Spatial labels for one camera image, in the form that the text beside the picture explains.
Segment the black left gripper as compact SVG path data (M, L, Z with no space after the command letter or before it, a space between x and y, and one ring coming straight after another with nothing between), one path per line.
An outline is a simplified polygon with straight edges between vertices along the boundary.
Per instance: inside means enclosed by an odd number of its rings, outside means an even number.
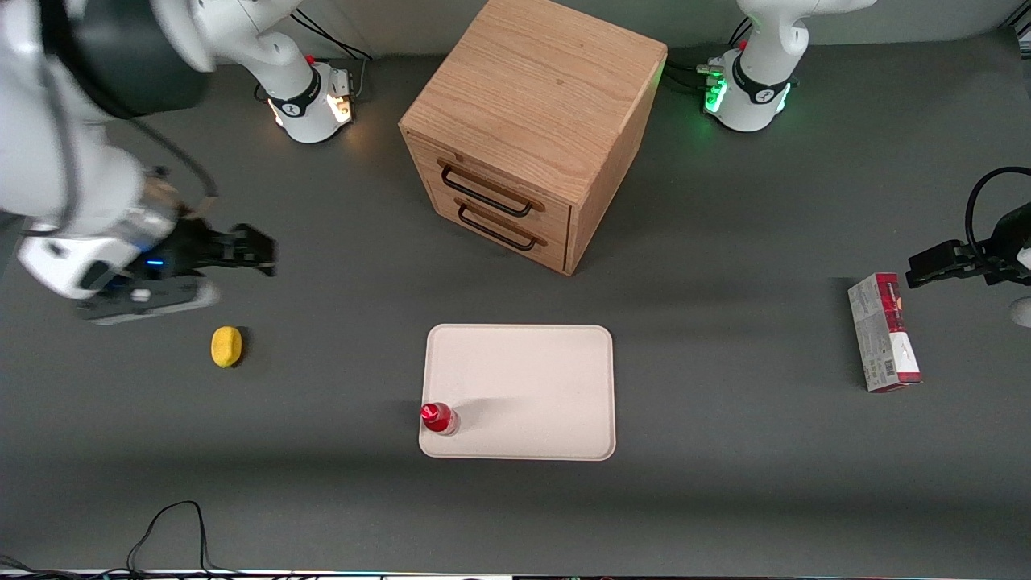
M1029 249L1030 203L1006 213L992 234L977 242L982 253L983 278L987 285L1010 282L1030 286L1028 265L1019 255ZM926 286L936 280L963 280L979 275L975 250L960 241L945 241L925 251L927 255L909 258L905 278L909 289Z

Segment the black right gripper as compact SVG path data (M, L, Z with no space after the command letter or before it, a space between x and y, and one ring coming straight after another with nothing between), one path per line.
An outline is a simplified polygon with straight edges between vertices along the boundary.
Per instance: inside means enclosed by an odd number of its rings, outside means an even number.
M203 219L180 219L168 238L145 253L145 279L168 280L204 267L250 268L274 278L277 262L274 239L250 224L220 232Z

